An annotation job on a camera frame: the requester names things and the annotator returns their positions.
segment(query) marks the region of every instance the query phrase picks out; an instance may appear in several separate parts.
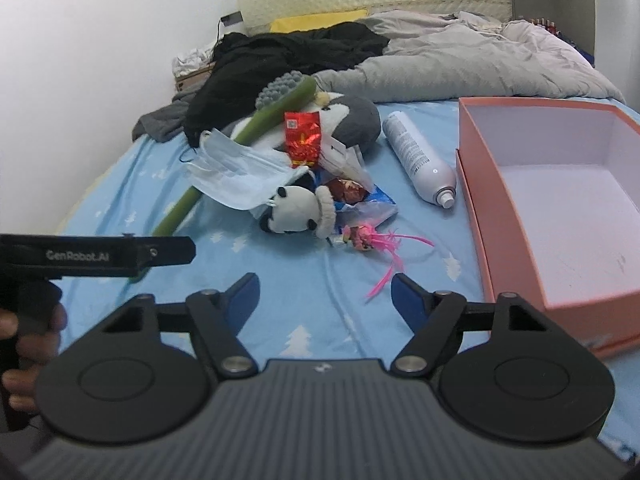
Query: human hand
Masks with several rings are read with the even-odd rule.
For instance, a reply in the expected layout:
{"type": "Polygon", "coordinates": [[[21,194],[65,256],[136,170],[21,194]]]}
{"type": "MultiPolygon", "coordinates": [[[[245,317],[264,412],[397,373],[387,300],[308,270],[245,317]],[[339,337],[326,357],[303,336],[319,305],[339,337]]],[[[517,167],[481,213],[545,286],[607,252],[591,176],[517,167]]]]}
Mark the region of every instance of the human hand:
{"type": "MultiPolygon", "coordinates": [[[[66,326],[66,311],[58,304],[51,316],[49,331],[45,335],[20,336],[15,349],[21,358],[33,362],[28,370],[7,370],[2,374],[2,384],[9,391],[9,405],[18,412],[36,413],[35,383],[43,365],[58,355],[60,331],[66,326]]],[[[13,337],[18,330],[18,317],[0,308],[0,339],[13,337]]]]}

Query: black handheld device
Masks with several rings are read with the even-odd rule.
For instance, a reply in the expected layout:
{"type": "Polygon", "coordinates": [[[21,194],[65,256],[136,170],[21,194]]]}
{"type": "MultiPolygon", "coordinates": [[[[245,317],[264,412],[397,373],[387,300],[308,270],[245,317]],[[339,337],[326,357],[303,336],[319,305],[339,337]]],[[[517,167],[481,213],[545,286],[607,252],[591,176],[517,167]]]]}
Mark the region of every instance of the black handheld device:
{"type": "Polygon", "coordinates": [[[46,431],[7,478],[629,478],[596,439],[609,371],[526,300],[473,303],[403,274],[391,296],[414,336],[389,367],[274,359],[260,371],[237,338],[255,274],[183,303],[140,294],[41,371],[46,431]],[[489,341],[458,352],[475,330],[489,341]],[[195,358],[162,332],[189,333],[195,358]]]}
{"type": "MultiPolygon", "coordinates": [[[[0,308],[17,314],[18,335],[0,341],[0,374],[27,365],[18,360],[18,336],[47,331],[62,296],[49,280],[63,276],[135,277],[148,267],[188,264],[194,256],[195,245],[188,237],[1,234],[0,308]]],[[[28,423],[28,415],[11,409],[4,387],[0,394],[4,415],[0,431],[21,430],[28,423]]]]}

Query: pink feather toy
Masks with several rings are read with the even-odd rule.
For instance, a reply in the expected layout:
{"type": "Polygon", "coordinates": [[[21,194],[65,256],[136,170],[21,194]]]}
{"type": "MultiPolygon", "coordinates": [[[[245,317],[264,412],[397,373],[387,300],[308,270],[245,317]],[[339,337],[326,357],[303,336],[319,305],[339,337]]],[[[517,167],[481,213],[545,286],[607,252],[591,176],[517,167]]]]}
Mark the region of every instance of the pink feather toy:
{"type": "Polygon", "coordinates": [[[369,224],[363,224],[357,227],[345,226],[342,229],[342,240],[345,242],[351,241],[353,247],[356,250],[370,251],[372,249],[376,249],[379,251],[389,251],[389,253],[391,254],[392,263],[389,267],[389,270],[376,284],[376,286],[371,289],[370,293],[367,294],[367,298],[373,298],[384,288],[384,286],[391,280],[392,276],[394,275],[394,269],[397,272],[404,271],[402,258],[400,258],[400,256],[398,256],[398,254],[396,253],[398,247],[400,246],[400,238],[418,240],[423,244],[434,247],[433,242],[427,240],[427,238],[422,238],[419,236],[397,235],[395,232],[391,231],[389,231],[387,234],[380,234],[376,232],[376,229],[369,224]]]}

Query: spray can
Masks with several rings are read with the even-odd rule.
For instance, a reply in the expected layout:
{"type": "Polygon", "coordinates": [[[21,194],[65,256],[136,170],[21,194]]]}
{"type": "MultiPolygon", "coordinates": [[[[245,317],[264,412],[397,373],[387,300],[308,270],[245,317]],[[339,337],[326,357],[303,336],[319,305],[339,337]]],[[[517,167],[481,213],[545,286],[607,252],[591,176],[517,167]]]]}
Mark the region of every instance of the spray can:
{"type": "Polygon", "coordinates": [[[453,206],[456,173],[444,162],[404,112],[393,112],[382,123],[389,144],[423,200],[453,206]]]}

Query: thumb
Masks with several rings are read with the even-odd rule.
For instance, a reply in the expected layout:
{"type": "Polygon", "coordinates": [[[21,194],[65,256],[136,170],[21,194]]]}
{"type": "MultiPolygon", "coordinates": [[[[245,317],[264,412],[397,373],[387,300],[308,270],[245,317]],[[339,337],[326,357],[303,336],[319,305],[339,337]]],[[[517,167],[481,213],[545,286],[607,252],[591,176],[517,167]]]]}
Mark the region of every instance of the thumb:
{"type": "Polygon", "coordinates": [[[0,308],[0,339],[9,339],[18,332],[18,317],[0,308]]]}

